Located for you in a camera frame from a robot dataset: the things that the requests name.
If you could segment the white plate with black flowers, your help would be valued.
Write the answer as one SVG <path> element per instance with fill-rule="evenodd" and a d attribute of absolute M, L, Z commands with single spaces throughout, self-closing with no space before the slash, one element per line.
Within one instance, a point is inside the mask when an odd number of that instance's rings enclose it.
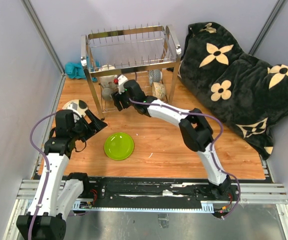
<path fill-rule="evenodd" d="M 86 111 L 88 110 L 88 105 L 86 102 L 80 99 L 70 100 L 63 107 L 62 110 L 72 110 L 79 116 L 86 116 Z"/>

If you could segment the cream bowl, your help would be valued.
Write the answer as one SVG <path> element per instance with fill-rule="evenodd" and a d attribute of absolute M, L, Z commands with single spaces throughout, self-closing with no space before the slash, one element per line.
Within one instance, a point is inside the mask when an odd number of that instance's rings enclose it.
<path fill-rule="evenodd" d="M 159 100 L 163 100 L 166 96 L 165 86 L 160 82 L 152 83 L 152 95 Z"/>

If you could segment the small grey cup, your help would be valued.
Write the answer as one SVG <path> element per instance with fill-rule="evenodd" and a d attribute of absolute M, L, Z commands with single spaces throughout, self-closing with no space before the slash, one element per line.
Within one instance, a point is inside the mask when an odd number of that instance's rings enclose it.
<path fill-rule="evenodd" d="M 102 99 L 105 100 L 105 101 L 112 101 L 113 98 L 112 98 L 112 94 L 114 93 L 114 91 L 109 88 L 109 87 L 105 87 L 102 89 L 102 92 L 101 92 L 101 96 L 102 96 Z"/>

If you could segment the blue patterned bowl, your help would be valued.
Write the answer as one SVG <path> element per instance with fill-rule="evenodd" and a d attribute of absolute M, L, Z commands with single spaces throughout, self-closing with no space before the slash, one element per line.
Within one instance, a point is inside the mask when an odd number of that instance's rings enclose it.
<path fill-rule="evenodd" d="M 159 83 L 162 80 L 162 72 L 159 69 L 148 71 L 149 85 L 152 86 L 154 82 Z"/>

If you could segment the lime green plate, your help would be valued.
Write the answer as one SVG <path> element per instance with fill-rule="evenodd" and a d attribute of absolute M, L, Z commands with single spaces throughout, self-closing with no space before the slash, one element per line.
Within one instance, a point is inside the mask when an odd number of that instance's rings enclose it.
<path fill-rule="evenodd" d="M 134 151 L 133 138 L 123 132 L 110 135 L 104 143 L 105 154 L 116 161 L 127 159 Z"/>

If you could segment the green-lined floral mug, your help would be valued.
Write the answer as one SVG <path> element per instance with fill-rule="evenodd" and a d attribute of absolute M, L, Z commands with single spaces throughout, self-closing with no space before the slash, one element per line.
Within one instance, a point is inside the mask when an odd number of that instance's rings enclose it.
<path fill-rule="evenodd" d="M 114 70 L 115 67 L 109 64 L 101 66 L 99 69 L 100 72 L 106 71 L 106 70 Z M 113 92 L 118 90 L 117 85 L 115 84 L 114 80 L 117 78 L 117 75 L 106 75 L 106 76 L 101 76 L 99 78 L 100 84 L 102 88 L 110 88 Z"/>

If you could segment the steel wire dish rack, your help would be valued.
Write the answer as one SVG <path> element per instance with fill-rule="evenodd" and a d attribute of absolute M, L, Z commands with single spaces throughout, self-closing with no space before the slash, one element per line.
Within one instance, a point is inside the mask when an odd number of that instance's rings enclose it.
<path fill-rule="evenodd" d="M 182 50 L 172 25 L 135 26 L 81 36 L 80 61 L 101 120 L 115 111 L 96 91 L 93 78 L 173 69 L 165 101 L 172 103 Z"/>

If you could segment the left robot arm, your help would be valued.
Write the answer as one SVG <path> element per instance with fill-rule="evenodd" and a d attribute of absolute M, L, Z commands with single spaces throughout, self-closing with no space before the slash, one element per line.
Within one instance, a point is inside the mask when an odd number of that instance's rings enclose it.
<path fill-rule="evenodd" d="M 51 129 L 44 148 L 33 147 L 43 156 L 43 171 L 35 196 L 25 215 L 19 215 L 16 226 L 25 240 L 61 240 L 66 232 L 66 219 L 78 197 L 91 192 L 86 173 L 70 173 L 60 190 L 63 173 L 76 142 L 85 143 L 107 124 L 90 110 L 79 114 L 71 109 L 53 114 L 55 127 Z"/>

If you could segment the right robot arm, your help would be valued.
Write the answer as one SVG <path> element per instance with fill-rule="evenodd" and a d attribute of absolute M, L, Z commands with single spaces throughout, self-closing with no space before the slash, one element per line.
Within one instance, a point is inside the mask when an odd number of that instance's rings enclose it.
<path fill-rule="evenodd" d="M 119 111 L 133 106 L 141 115 L 164 120 L 178 127 L 184 144 L 196 152 L 207 172 L 209 182 L 208 195 L 216 200 L 222 200 L 228 194 L 231 178 L 223 170 L 215 150 L 213 130 L 206 117 L 199 109 L 186 110 L 166 104 L 151 95 L 145 95 L 136 80 L 118 80 L 113 83 L 117 91 L 112 94 L 114 105 Z"/>

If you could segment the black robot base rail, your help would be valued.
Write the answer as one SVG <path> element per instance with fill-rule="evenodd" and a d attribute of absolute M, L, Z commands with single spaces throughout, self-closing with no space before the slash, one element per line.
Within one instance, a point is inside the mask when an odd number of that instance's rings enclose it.
<path fill-rule="evenodd" d="M 96 198 L 95 207 L 113 209 L 200 209 L 203 201 L 236 202 L 240 188 L 227 180 L 222 186 L 152 178 L 84 177 L 80 199 Z"/>

